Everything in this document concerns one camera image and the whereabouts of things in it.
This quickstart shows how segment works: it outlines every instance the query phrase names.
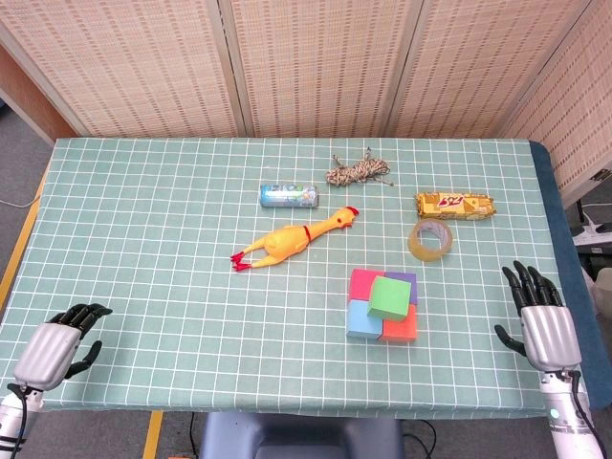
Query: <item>purple foam block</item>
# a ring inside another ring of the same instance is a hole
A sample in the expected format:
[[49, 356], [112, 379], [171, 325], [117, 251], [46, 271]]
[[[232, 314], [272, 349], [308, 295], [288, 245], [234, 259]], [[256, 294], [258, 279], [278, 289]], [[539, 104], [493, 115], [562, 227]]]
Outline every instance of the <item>purple foam block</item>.
[[415, 273], [385, 273], [385, 277], [390, 279], [402, 280], [410, 282], [410, 304], [417, 304], [417, 274]]

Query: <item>woven screen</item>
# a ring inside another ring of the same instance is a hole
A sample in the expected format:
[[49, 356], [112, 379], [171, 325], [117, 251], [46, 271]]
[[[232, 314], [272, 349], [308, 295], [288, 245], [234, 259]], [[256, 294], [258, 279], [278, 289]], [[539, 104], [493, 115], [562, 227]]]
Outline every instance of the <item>woven screen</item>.
[[387, 132], [493, 134], [581, 6], [576, 0], [433, 0]]
[[235, 136], [204, 1], [0, 1], [0, 21], [101, 137]]
[[564, 198], [612, 161], [612, 3], [596, 1], [503, 133], [549, 149]]
[[415, 5], [420, 2], [232, 0], [254, 134], [379, 135]]

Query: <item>blue can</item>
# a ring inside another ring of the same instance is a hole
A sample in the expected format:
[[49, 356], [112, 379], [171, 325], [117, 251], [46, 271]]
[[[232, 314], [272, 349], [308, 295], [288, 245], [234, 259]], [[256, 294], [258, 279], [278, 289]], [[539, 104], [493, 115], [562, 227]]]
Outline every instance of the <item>blue can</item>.
[[259, 204], [263, 208], [315, 208], [318, 191], [313, 185], [262, 185]]

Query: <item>chicken's red feet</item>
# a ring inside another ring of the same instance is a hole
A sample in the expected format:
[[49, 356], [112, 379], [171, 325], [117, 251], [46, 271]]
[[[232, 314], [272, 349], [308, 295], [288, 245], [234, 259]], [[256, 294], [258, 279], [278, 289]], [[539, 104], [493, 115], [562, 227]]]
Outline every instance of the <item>chicken's red feet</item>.
[[240, 262], [237, 262], [237, 263], [233, 264], [233, 268], [236, 271], [244, 271], [244, 270], [247, 270], [250, 267], [251, 267], [251, 263], [240, 263]]
[[229, 259], [233, 261], [234, 263], [240, 263], [240, 260], [242, 260], [243, 256], [245, 256], [245, 253], [241, 251], [240, 253], [237, 253], [236, 255], [232, 255]]

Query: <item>red foam block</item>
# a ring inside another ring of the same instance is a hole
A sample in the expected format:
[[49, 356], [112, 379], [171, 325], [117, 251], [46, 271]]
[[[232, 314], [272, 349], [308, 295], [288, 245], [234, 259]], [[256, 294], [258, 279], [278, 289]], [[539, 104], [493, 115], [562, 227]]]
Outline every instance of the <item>red foam block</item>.
[[384, 272], [372, 270], [353, 270], [351, 273], [351, 284], [348, 289], [348, 300], [360, 299], [362, 301], [369, 301], [372, 284], [378, 275], [384, 276]]
[[382, 341], [414, 341], [417, 338], [417, 307], [410, 304], [408, 315], [399, 322], [385, 319], [382, 321]]

